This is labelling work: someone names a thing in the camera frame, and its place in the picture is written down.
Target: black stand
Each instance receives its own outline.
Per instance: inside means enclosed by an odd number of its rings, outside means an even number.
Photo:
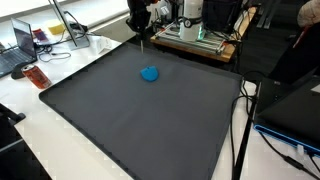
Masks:
[[[0,119],[8,121],[12,126],[26,118],[23,113],[16,114],[0,103]]]

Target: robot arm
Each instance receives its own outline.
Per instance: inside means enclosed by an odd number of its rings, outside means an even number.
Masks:
[[[132,31],[137,33],[138,38],[143,40],[151,16],[151,12],[147,11],[147,6],[157,3],[158,0],[127,0],[127,2],[130,17],[126,23]]]

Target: black mat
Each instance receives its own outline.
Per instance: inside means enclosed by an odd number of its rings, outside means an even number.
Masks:
[[[139,73],[152,65],[160,76],[150,83]],[[207,180],[239,82],[229,72],[124,44],[40,99],[135,179]]]

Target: floor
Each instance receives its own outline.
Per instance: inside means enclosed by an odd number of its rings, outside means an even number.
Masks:
[[[269,30],[256,28],[255,23],[257,21],[252,23],[248,29],[247,38],[243,41],[244,46],[239,67],[240,73],[260,71],[264,74],[269,74],[271,72],[288,45],[288,41],[285,40],[286,37],[294,34],[298,28],[296,16],[300,4],[301,2],[298,0],[283,0]],[[140,45],[140,41],[135,38],[130,39],[129,42]],[[148,41],[145,42],[144,46],[145,48],[173,53],[186,60],[197,61],[225,70],[230,69],[230,66],[232,66],[232,63],[222,63],[199,56],[186,55],[183,52],[172,49],[163,49],[162,47],[154,46]],[[258,74],[252,74],[248,78],[250,81],[257,81],[261,77]],[[5,156],[0,156],[0,180],[15,179],[50,179],[25,143],[20,143]]]

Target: electronics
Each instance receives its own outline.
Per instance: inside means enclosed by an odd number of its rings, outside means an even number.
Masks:
[[[54,12],[56,13],[57,17],[59,18],[59,20],[64,23],[72,41],[73,41],[73,43],[68,43],[70,50],[75,50],[75,49],[80,49],[80,48],[85,48],[85,47],[90,46],[89,39],[85,35],[85,30],[82,28],[82,26],[79,25],[78,28],[80,28],[83,33],[79,34],[79,35],[75,35],[67,18],[64,15],[65,12],[62,10],[58,1],[52,0],[53,4],[52,4],[51,0],[48,0],[48,1],[52,5],[52,8],[53,8]]]
[[[301,145],[308,153],[320,155],[320,93],[314,91],[319,84],[320,77],[317,76],[299,87],[283,86],[264,79],[258,90],[254,129],[294,147]],[[263,99],[272,98],[274,102],[264,104]]]
[[[202,30],[203,0],[185,0],[182,22],[180,23],[180,39],[196,41]]]
[[[37,60],[30,24],[14,18],[11,22],[18,47],[0,54],[0,77],[11,73],[17,64],[33,63]]]
[[[231,34],[241,6],[242,0],[204,0],[202,11],[204,28]]]

